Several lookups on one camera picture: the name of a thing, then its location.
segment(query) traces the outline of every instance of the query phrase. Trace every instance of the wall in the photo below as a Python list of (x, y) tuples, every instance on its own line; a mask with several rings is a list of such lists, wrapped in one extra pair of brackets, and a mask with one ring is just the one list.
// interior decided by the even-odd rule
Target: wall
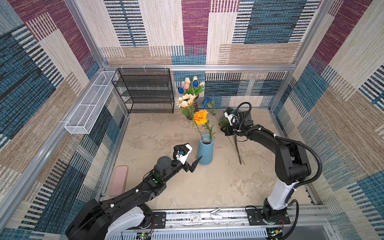
[[(98, 70), (64, 0), (0, 0), (0, 200)], [(63, 239), (96, 196), (123, 120), (111, 94), (89, 135), (67, 134), (0, 233)]]
[[(289, 64), (320, 0), (78, 0), (110, 65)], [(285, 72), (174, 72), (206, 80), (217, 107), (268, 107)]]
[(348, 240), (384, 238), (383, 36), (384, 1), (336, 0), (274, 111), (320, 155), (310, 187)]

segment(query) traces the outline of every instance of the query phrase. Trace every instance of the white wire basket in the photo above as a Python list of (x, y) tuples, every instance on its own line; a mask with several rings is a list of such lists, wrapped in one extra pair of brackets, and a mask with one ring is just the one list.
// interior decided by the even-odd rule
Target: white wire basket
[(114, 78), (117, 80), (114, 71), (103, 71), (98, 76), (65, 124), (65, 129), (70, 134), (89, 134), (91, 132), (113, 89), (112, 79)]

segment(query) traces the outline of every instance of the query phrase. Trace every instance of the blue vase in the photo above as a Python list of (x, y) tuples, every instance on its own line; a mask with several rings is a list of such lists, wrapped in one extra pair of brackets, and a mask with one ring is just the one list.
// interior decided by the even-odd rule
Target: blue vase
[(199, 158), (200, 156), (202, 156), (201, 160), (200, 160), (200, 164), (202, 165), (208, 165), (212, 162), (213, 158), (214, 158), (214, 139), (211, 138), (211, 143), (210, 142), (210, 139), (209, 139), (209, 135), (208, 134), (205, 134), (203, 135), (203, 137), (200, 138), (200, 142), (199, 142), (199, 147), (197, 149), (197, 157), (196, 158)]

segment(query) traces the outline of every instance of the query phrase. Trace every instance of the black wire shelf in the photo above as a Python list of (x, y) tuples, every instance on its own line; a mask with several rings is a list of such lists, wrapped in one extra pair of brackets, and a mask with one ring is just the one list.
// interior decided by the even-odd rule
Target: black wire shelf
[(119, 68), (112, 81), (129, 113), (173, 113), (175, 100), (168, 68)]

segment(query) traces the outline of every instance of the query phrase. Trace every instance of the orange flower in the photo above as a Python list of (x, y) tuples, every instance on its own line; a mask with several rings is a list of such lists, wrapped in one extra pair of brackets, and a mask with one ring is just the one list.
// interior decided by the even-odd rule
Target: orange flower
[(204, 124), (207, 122), (207, 115), (208, 115), (207, 110), (200, 110), (196, 112), (195, 115), (193, 116), (193, 121), (195, 121), (197, 125)]

